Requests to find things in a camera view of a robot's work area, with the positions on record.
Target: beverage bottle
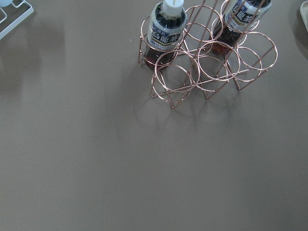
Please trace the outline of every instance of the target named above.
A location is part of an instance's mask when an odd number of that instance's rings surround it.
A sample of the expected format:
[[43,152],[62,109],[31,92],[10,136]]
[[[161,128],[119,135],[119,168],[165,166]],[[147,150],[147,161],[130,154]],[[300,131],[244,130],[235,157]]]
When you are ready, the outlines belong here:
[[[154,69],[154,64],[164,52],[172,50],[178,44],[187,22],[183,4],[184,0],[164,0],[151,13],[147,34],[147,41],[151,46],[147,45],[144,53],[145,63],[151,69]],[[165,55],[159,64],[169,63],[172,56],[173,53]]]
[[[244,0],[231,0],[226,13],[223,15],[224,29],[217,41],[225,42],[230,46],[234,46],[241,34],[245,31],[248,24],[252,25],[259,20],[261,16],[271,7],[271,0],[265,0],[258,10],[262,0],[247,0],[243,5]],[[221,23],[217,24],[213,31],[214,37],[221,31]],[[226,54],[230,51],[229,48],[220,44],[213,45],[212,50],[215,53]]]

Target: gray table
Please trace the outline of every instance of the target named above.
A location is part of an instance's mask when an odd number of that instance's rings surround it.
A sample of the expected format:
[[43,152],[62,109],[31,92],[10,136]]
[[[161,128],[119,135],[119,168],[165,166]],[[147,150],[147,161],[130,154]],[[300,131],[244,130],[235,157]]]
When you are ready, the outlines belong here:
[[155,2],[32,0],[0,41],[0,230],[307,230],[302,2],[264,17],[264,77],[171,110],[137,64]]

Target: gray surface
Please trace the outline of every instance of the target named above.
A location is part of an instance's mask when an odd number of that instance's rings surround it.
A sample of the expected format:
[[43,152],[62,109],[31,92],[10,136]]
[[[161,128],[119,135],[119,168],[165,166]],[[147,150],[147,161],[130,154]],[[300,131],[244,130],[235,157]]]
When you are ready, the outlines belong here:
[[32,0],[0,41],[0,230],[307,230],[302,2],[264,17],[263,78],[172,111],[136,63],[153,1]]

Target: light blue round object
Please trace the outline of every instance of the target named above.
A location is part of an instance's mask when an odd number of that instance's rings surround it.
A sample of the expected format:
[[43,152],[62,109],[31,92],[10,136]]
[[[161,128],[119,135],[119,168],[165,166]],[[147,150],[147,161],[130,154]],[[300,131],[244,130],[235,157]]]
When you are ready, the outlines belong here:
[[13,2],[13,0],[0,0],[0,7],[6,7],[10,5]]

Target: white plastic object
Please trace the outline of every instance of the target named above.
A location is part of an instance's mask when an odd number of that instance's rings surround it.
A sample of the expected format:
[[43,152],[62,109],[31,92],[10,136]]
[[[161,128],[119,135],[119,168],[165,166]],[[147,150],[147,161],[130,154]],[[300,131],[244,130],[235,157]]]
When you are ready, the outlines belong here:
[[[29,15],[31,15],[34,12],[33,7],[25,0],[21,0],[20,4],[18,5],[15,5],[14,3],[12,3],[12,6],[15,8],[19,8],[23,4],[25,4],[28,7],[28,9],[0,32],[0,39],[6,36],[11,30],[13,30],[17,25],[19,25],[23,20],[25,20],[27,17],[29,17]],[[1,7],[0,7],[0,10],[3,12],[5,16],[2,20],[0,20],[0,24],[1,24],[3,21],[7,19],[7,14]]]
[[300,7],[300,14],[302,15],[306,29],[308,31],[308,1],[305,1]]
[[0,7],[6,7],[10,5],[13,2],[13,0],[0,0]]
[[163,9],[166,14],[175,16],[181,13],[184,0],[164,0]]

